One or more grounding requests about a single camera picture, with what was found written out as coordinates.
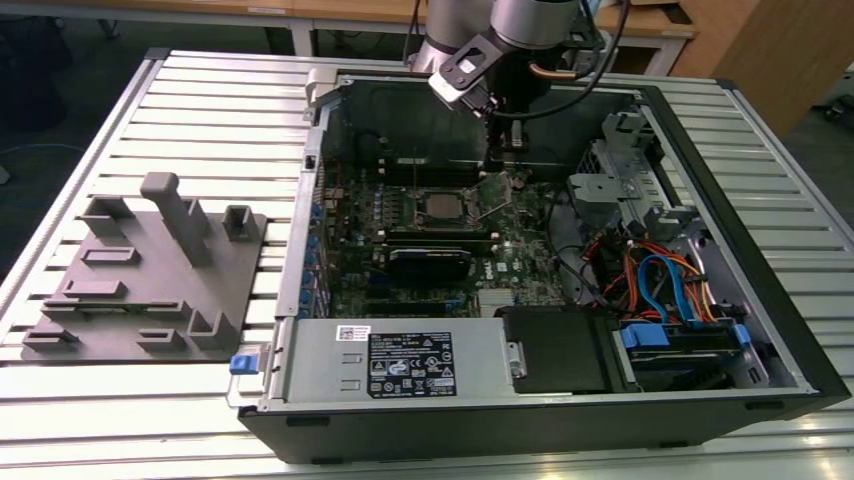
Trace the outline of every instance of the blue latch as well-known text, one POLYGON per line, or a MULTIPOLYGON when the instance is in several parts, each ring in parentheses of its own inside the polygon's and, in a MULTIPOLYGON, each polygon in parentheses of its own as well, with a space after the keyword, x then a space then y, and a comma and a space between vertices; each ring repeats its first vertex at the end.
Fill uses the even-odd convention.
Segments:
POLYGON ((619 331, 625 348, 667 347, 669 340, 660 323, 633 323, 619 331))
POLYGON ((228 371, 232 375, 257 375, 257 354, 237 354, 230 357, 228 371))
POLYGON ((732 327, 732 331, 735 332, 735 339, 737 340, 737 344, 741 347, 749 345, 749 332, 747 331, 747 327, 741 324, 735 324, 732 327))

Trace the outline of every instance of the motherboard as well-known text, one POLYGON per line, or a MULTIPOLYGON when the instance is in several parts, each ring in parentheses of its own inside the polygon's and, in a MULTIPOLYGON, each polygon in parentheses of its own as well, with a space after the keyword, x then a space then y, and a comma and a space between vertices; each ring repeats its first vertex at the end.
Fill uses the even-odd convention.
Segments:
POLYGON ((544 233, 551 184, 508 169, 469 187, 420 186, 412 173, 405 186, 365 170, 329 178, 332 316, 477 317, 491 305, 563 305, 544 233))

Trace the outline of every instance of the sticker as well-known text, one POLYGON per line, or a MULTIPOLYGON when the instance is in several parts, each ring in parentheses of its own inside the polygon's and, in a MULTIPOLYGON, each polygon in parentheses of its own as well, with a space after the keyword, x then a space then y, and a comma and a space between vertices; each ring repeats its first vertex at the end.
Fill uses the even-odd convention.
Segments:
POLYGON ((372 398, 454 396, 450 333, 369 334, 368 384, 372 398))
POLYGON ((369 334, 369 325, 338 325, 334 340, 338 342, 366 342, 369 334))
POLYGON ((691 32, 680 32, 677 30, 664 30, 661 31, 661 35, 664 37, 692 37, 693 36, 691 32))
POLYGON ((284 8, 264 8, 264 7, 248 7, 249 13, 272 13, 274 15, 284 15, 284 8))

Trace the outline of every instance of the black plastic cover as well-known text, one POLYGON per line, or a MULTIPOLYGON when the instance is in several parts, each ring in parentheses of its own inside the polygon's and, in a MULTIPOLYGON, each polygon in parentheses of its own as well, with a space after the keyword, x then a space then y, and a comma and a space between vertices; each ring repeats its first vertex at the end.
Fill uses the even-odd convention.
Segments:
POLYGON ((616 393, 627 384, 608 317, 567 307, 504 308, 504 335, 521 344, 527 375, 516 393, 616 393))

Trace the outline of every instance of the black cable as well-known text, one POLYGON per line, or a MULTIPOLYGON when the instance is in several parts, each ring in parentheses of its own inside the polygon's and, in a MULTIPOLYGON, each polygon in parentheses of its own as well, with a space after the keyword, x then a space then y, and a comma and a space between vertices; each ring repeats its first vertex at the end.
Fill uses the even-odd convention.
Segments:
POLYGON ((616 33, 613 34, 613 38, 611 39, 611 45, 608 45, 607 52, 604 54, 604 60, 601 61, 601 67, 596 71, 596 74, 587 82, 587 86, 581 93, 572 100, 565 102, 563 105, 557 105, 556 107, 547 108, 545 110, 540 110, 539 112, 529 113, 505 113, 505 112, 492 112, 492 115, 499 118, 507 118, 509 120, 533 120, 536 118, 547 117, 548 115, 553 115, 555 113, 561 112, 567 108, 575 106, 592 92, 593 88, 599 84, 599 80, 601 79, 601 75, 604 75, 604 71, 607 70, 608 65, 611 64, 611 60, 613 58, 613 53, 616 52, 616 44, 619 43, 620 38, 623 37, 623 31, 625 30, 625 20, 628 19, 628 9, 631 6, 631 2, 628 0, 623 1, 623 6, 619 11, 619 21, 616 26, 616 33))
POLYGON ((414 6, 412 7, 412 18, 409 20, 409 28, 405 31, 405 40, 402 41, 402 65, 405 65, 406 57, 409 56, 409 37, 412 36, 412 29, 417 33, 417 11, 421 6, 421 0, 414 0, 414 6))
MULTIPOLYGON (((551 216, 553 214, 555 211, 555 205, 557 204, 557 199, 560 197, 560 195, 565 192, 565 189, 561 188, 560 190, 557 190, 555 192, 555 196, 551 200, 551 204, 548 206, 548 213, 545 214, 545 244, 548 245, 548 250, 552 252, 555 258, 557 259, 557 264, 560 266, 560 268, 563 268, 563 270, 569 273, 580 282, 583 288, 587 289, 587 291, 589 292, 589 294, 593 297, 593 300, 596 301, 596 303, 601 306, 601 308, 604 308, 608 311, 616 312, 616 313, 631 313, 628 310, 624 310, 621 308, 619 308, 616 305, 613 305, 607 298, 604 298, 604 296, 601 295, 601 293, 599 292, 599 289, 596 288, 596 286, 589 283, 589 280, 587 280, 584 278, 583 272, 584 272, 584 268, 587 267, 588 264, 584 264, 581 266, 581 271, 579 272, 577 270, 575 270, 575 268, 572 268, 572 266, 567 263, 567 261, 563 259, 563 257, 560 256, 560 253, 567 250, 568 248, 573 248, 573 245, 564 245, 563 247, 555 249, 555 245, 551 241, 551 231, 549 231, 549 226, 551 226, 551 216)), ((584 291, 581 290, 579 295, 577 295, 577 300, 580 300, 581 296, 584 294, 584 291)))

